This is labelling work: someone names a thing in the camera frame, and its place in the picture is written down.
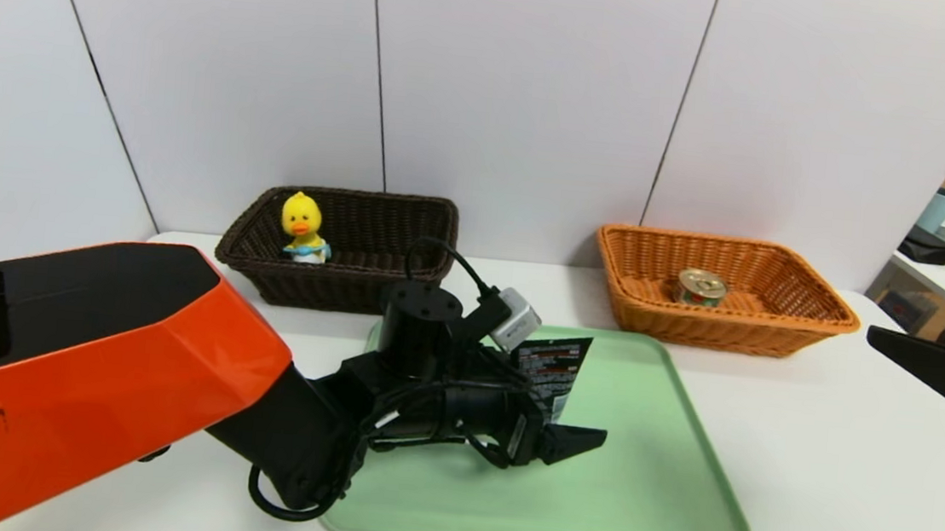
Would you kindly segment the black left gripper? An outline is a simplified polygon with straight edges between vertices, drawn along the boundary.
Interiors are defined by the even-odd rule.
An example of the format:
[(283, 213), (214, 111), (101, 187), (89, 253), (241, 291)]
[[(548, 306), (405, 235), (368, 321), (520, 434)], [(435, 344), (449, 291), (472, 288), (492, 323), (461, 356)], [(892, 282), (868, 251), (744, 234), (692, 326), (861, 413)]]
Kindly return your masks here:
[(447, 385), (442, 396), (441, 433), (473, 447), (490, 465), (520, 467), (535, 459), (546, 465), (598, 449), (603, 429), (546, 424), (547, 404), (517, 389)]

